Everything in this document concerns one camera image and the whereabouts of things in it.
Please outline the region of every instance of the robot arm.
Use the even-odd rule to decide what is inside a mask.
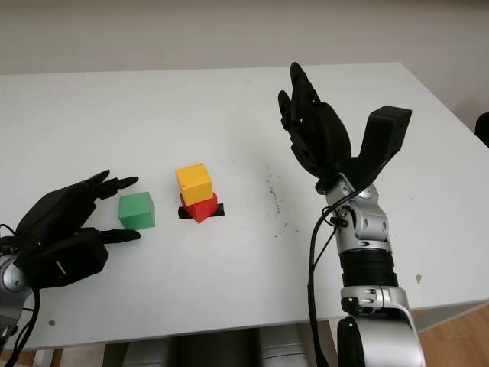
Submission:
[[[299,64],[290,67],[292,99],[278,96],[282,126],[290,134],[300,164],[319,181],[329,208],[313,232],[309,260],[309,317],[318,367],[328,365],[319,346],[314,301],[316,234],[332,213],[343,268],[342,309],[338,324],[341,367],[424,367],[424,357],[406,292],[393,272],[388,221],[377,204],[373,182],[400,150],[411,111],[384,106],[368,118],[361,152],[351,156],[348,133],[327,103],[321,102]]]
[[[18,331],[31,292],[35,300],[33,317],[6,366],[15,363],[34,328],[40,289],[62,287],[99,273],[108,258],[104,244],[140,238],[133,230],[80,228],[95,210],[97,199],[107,199],[138,181],[137,177],[105,181],[108,175],[104,171],[48,193],[22,218],[12,236],[0,238],[0,352]]]

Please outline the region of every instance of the yellow cube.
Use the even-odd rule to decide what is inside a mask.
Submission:
[[[176,179],[187,206],[212,199],[212,181],[204,163],[176,170]]]

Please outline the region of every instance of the red cube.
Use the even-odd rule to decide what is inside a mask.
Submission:
[[[217,211],[217,195],[212,196],[212,199],[200,201],[192,205],[186,205],[185,200],[183,200],[182,194],[180,194],[180,200],[182,201],[182,206],[190,214],[196,222],[200,223],[204,219],[209,218],[212,214]]]

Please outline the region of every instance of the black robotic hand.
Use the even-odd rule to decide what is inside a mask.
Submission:
[[[290,134],[300,164],[319,178],[318,193],[331,190],[341,174],[356,189],[372,184],[384,165],[400,150],[410,120],[409,109],[384,106],[368,117],[358,157],[333,108],[321,100],[298,63],[290,66],[292,100],[278,95],[282,126]]]
[[[138,177],[105,181],[109,170],[43,196],[19,222],[15,265],[32,288],[62,287],[100,272],[107,261],[105,243],[139,239],[133,230],[80,228],[107,199],[138,181]]]

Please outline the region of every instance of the green cube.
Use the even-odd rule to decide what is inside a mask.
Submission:
[[[126,229],[154,227],[154,204],[150,193],[121,196],[119,220]]]

